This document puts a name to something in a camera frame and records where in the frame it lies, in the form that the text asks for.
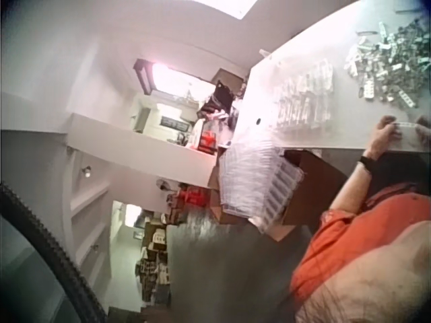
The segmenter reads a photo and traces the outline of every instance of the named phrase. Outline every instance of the bicycle tire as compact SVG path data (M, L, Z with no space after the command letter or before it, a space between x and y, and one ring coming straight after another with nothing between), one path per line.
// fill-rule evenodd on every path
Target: bicycle tire
M108 318L86 279L66 251L4 182L0 183L0 214L8 220L41 255L63 287L81 322L105 323Z

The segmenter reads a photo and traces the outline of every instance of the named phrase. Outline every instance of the floor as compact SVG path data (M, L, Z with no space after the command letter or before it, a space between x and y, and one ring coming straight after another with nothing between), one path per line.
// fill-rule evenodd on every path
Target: floor
M349 174L361 153L325 150L322 158ZM194 211L167 234L175 322L292 321L288 286L311 237L308 228L276 243L252 225L218 225Z

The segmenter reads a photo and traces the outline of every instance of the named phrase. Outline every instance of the white countertop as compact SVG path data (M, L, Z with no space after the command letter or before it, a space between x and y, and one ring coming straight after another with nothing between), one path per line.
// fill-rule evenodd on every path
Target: white countertop
M334 68L335 97L332 107L331 126L326 131L302 133L301 135L278 135L282 147L363 149L370 133L380 118L386 114L397 117L400 122L413 122L419 115L430 115L431 95L424 91L419 108L407 112L397 106L384 104L375 98L368 102L358 97L359 85L344 70L350 48L358 43L356 31L375 30L384 22L387 32L396 32L406 26L420 13L396 14L395 0L361 0L333 13L303 33L278 48L270 57L262 60L251 70L235 138L253 127L265 127L270 123L271 109L275 103L272 93L275 87L298 71L307 71L313 64L327 59ZM368 36L371 42L380 41L380 34ZM402 129L403 140L391 149L400 151L423 151L413 128Z

